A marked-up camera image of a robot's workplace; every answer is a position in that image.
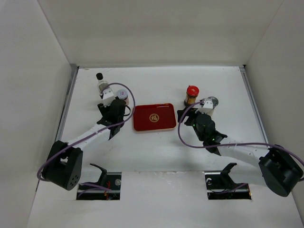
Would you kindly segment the small jar pink label lid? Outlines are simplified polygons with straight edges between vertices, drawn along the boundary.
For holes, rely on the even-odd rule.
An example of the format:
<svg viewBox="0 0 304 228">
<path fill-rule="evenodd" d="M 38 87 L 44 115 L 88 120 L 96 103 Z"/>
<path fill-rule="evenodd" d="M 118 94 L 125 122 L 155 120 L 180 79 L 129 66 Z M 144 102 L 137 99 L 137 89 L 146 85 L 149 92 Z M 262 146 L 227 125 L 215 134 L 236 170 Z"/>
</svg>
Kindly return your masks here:
<svg viewBox="0 0 304 228">
<path fill-rule="evenodd" d="M 127 90 L 119 89 L 116 92 L 116 95 L 120 100 L 124 100 L 126 102 L 126 104 L 129 105 L 129 98 L 128 98 L 128 91 Z"/>
</svg>

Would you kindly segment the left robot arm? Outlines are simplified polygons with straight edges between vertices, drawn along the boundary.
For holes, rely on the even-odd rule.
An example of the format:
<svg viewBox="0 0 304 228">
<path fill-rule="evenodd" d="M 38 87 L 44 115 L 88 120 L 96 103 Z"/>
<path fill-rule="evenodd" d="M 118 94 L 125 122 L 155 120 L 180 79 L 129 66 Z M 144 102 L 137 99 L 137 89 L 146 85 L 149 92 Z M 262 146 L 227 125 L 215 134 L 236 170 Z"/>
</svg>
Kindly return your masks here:
<svg viewBox="0 0 304 228">
<path fill-rule="evenodd" d="M 124 125 L 125 108 L 126 102 L 120 99 L 113 100 L 108 107 L 100 104 L 102 118 L 90 130 L 68 142 L 54 142 L 42 166 L 41 178 L 72 190 L 81 179 L 85 150 L 96 149 L 119 133 Z"/>
</svg>

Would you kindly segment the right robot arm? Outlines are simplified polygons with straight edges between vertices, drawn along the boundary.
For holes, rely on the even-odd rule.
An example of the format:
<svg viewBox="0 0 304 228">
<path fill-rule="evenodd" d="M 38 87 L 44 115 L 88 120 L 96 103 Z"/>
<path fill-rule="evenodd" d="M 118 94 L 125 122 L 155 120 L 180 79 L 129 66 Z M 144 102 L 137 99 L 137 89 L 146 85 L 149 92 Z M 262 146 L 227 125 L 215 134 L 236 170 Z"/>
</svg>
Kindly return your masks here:
<svg viewBox="0 0 304 228">
<path fill-rule="evenodd" d="M 262 185 L 275 194 L 286 197 L 304 180 L 300 159 L 287 149 L 261 142 L 241 143 L 216 130 L 215 122 L 197 108 L 178 110 L 178 123 L 193 128 L 202 149 L 209 153 L 230 157 L 250 164 L 260 170 Z"/>
</svg>

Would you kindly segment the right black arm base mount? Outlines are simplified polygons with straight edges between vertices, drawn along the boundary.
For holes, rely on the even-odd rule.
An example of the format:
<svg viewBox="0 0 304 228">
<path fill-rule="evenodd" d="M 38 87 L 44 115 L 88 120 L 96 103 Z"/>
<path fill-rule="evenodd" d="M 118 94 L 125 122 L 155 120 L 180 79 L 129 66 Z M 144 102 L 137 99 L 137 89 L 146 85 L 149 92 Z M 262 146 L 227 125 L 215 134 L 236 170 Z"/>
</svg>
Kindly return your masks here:
<svg viewBox="0 0 304 228">
<path fill-rule="evenodd" d="M 247 183 L 235 183 L 229 173 L 236 163 L 229 163 L 220 171 L 206 171 L 205 183 L 209 200 L 251 200 Z"/>
</svg>

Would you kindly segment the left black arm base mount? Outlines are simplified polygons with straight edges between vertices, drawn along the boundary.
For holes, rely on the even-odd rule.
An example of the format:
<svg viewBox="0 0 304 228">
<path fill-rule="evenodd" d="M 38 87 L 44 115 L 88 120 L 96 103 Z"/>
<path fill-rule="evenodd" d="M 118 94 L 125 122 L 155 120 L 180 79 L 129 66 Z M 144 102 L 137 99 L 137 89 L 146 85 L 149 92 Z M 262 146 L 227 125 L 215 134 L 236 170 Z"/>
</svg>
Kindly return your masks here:
<svg viewBox="0 0 304 228">
<path fill-rule="evenodd" d="M 106 169 L 90 164 L 101 171 L 98 180 L 85 181 L 79 185 L 76 200 L 120 200 L 122 173 L 108 172 Z"/>
</svg>

